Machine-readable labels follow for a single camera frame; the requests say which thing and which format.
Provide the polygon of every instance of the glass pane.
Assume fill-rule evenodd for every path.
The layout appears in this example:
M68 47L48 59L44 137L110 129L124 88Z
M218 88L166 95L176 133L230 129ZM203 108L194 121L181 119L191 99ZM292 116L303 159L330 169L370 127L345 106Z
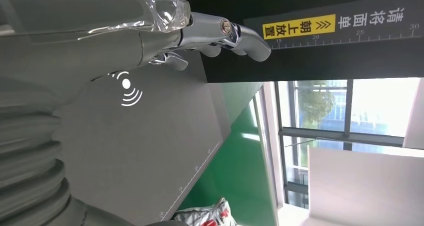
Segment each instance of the glass pane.
M283 127L296 127L295 125L291 124L289 83L291 82L278 82L281 125Z
M295 89L297 127L343 131L346 89Z
M419 78L354 80L351 132L405 137Z
M343 150L343 142L300 137L283 137L287 180L308 185L308 147Z
M352 151L382 153L397 156L424 157L424 150L403 147L378 146L364 143L353 143Z
M309 209L309 197L307 194L288 191L288 203L294 206Z
M347 80L295 81L295 87L347 87Z

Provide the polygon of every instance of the silver robotic arm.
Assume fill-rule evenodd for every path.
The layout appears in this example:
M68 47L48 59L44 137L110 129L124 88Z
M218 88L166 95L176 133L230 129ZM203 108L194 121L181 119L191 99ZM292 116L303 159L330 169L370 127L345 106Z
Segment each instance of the silver robotic arm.
M271 54L268 44L253 30L211 15L191 13L190 24L181 29L180 43L170 52L155 56L151 64L169 64L183 70L188 62L174 50L199 50L208 57L216 57L221 48L240 56L248 55L255 61L264 61Z
M72 197L53 111L109 72L183 70L178 50L222 48L256 61L271 53L254 31L178 0L0 0L0 225L131 226Z

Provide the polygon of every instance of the green wall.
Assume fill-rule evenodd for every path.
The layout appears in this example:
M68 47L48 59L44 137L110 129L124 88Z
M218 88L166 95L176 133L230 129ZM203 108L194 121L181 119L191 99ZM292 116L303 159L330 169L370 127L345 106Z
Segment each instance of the green wall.
M258 135L249 106L241 112L231 130L179 208L210 206L223 196L240 225L274 226L261 142L242 137L242 133Z

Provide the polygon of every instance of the wireless signal icon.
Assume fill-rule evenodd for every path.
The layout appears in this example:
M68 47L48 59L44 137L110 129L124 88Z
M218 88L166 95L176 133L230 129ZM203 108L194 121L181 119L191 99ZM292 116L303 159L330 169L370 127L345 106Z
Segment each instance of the wireless signal icon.
M123 77L123 75L129 75L130 73L127 71L121 71L116 73L111 73L108 75L111 75L113 78L116 78L117 80L120 79L120 77ZM135 87L131 87L131 81L128 78L123 78L122 81L122 87L125 90L128 90L128 93L124 93L122 103L121 105L124 107L130 107L135 105L137 102L139 102L140 98L142 97L143 91L140 91L139 89L136 89Z

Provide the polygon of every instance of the plastic bag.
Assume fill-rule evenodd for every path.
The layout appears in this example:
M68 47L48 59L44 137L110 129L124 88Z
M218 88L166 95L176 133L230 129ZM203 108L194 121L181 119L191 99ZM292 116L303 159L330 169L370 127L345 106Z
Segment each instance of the plastic bag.
M231 215L230 205L223 197L210 207L193 207L177 211L174 219L189 226L237 226Z

